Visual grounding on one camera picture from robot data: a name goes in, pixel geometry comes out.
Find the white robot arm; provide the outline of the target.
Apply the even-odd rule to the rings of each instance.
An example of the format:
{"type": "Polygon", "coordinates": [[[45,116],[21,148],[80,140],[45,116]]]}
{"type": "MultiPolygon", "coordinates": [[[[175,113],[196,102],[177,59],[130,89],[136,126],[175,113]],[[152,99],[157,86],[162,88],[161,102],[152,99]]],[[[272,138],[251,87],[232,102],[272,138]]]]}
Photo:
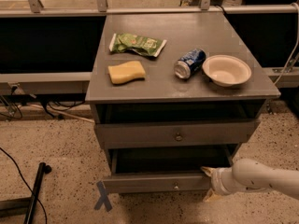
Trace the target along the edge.
{"type": "Polygon", "coordinates": [[[274,190],[299,199],[299,171],[266,166],[251,159],[236,161],[230,168],[202,167],[210,178],[204,201],[212,202],[237,192],[274,190]]]}

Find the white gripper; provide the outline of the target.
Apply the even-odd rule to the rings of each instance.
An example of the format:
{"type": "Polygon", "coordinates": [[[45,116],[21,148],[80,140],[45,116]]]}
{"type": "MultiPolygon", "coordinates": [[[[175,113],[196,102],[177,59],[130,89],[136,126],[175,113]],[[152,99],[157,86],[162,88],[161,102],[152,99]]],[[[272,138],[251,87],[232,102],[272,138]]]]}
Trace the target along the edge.
{"type": "Polygon", "coordinates": [[[209,189],[204,197],[204,202],[214,202],[222,196],[239,192],[243,186],[238,183],[233,176],[232,168],[212,168],[202,166],[201,170],[211,177],[212,189],[209,189]]]}

